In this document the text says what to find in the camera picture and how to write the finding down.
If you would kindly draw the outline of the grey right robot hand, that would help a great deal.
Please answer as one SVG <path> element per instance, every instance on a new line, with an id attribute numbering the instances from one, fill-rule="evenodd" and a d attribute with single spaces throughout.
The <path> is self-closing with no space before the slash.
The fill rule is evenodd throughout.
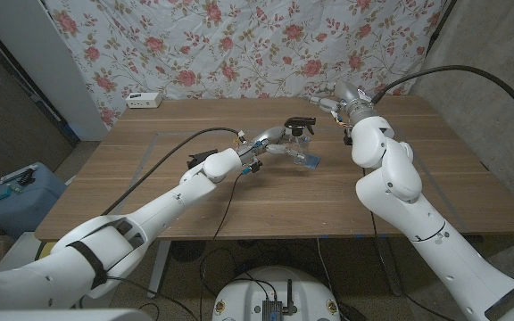
<path id="1" fill-rule="evenodd" d="M 370 97 L 358 87 L 338 80 L 329 84 L 327 91 L 331 92 L 336 99 L 309 96 L 306 101 L 329 113 L 339 126 L 353 128 L 361 120 L 377 116 Z"/>

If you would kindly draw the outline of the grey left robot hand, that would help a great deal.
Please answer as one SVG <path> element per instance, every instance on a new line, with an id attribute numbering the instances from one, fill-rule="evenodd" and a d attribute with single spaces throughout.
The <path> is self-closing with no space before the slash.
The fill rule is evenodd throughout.
<path id="1" fill-rule="evenodd" d="M 236 152 L 243 166 L 258 163 L 258 156 L 264 153 L 286 155 L 293 158 L 297 165 L 315 169 L 319 165 L 319 157 L 309 153 L 310 138 L 301 128 L 288 127 L 270 128 L 252 140 L 245 139 L 240 131 Z"/>

